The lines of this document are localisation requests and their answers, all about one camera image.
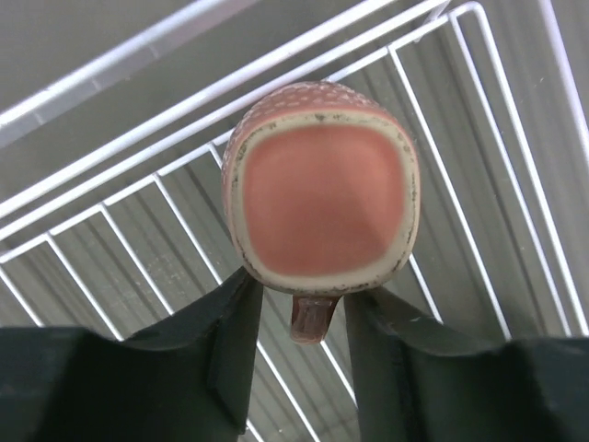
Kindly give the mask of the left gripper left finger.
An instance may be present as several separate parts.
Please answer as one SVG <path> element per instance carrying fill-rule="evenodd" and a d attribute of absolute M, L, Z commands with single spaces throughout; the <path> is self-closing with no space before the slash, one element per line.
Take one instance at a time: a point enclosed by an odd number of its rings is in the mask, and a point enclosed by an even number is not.
<path fill-rule="evenodd" d="M 1 331 L 5 441 L 235 441 L 244 434 L 262 285 L 235 271 L 116 342 L 80 327 Z"/>

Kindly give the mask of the white wire dish rack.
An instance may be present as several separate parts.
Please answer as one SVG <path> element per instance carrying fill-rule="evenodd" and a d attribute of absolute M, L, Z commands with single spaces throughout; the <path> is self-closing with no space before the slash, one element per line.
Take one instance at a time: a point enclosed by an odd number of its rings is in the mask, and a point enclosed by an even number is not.
<path fill-rule="evenodd" d="M 584 1 L 3 2 L 1 331 L 121 342 L 244 270 L 222 157 L 306 80 L 377 101 L 419 156 L 416 247 L 375 289 L 489 343 L 588 342 Z M 260 284 L 235 441 L 364 441 L 345 298 L 303 346 Z"/>

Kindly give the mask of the pink ceramic mug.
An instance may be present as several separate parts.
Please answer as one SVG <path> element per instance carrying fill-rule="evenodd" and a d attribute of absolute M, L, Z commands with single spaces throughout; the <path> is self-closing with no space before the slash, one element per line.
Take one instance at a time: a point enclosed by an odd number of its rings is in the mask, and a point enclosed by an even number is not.
<path fill-rule="evenodd" d="M 294 342 L 321 342 L 339 300 L 389 281 L 420 222 L 411 137 L 339 83 L 300 82 L 258 101 L 227 143 L 223 203 L 248 272 L 292 300 Z"/>

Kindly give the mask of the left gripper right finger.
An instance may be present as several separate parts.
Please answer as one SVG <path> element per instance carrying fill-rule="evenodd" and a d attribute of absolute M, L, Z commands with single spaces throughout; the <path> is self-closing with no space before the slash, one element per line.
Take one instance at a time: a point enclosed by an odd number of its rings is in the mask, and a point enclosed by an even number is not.
<path fill-rule="evenodd" d="M 364 441 L 584 441 L 588 342 L 489 343 L 383 288 L 344 299 Z"/>

